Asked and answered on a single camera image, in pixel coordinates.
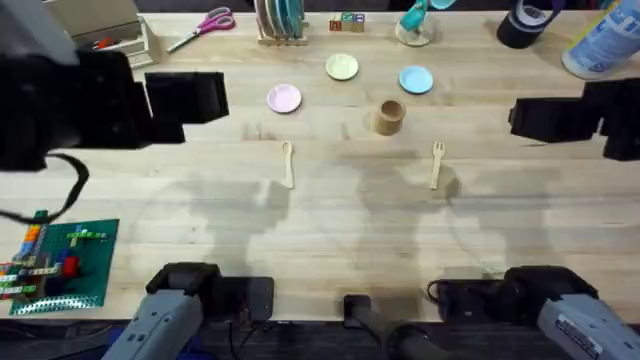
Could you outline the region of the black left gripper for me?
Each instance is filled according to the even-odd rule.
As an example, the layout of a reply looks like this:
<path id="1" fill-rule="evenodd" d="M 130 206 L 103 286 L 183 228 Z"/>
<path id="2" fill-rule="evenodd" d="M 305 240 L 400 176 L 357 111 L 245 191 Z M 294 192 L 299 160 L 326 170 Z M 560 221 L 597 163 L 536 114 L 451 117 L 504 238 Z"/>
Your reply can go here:
<path id="1" fill-rule="evenodd" d="M 226 98 L 221 72 L 147 72 L 136 81 L 119 52 L 80 52 L 77 73 L 78 146 L 86 149 L 140 149 L 182 144 L 181 124 L 206 124 L 229 115 L 216 98 Z"/>

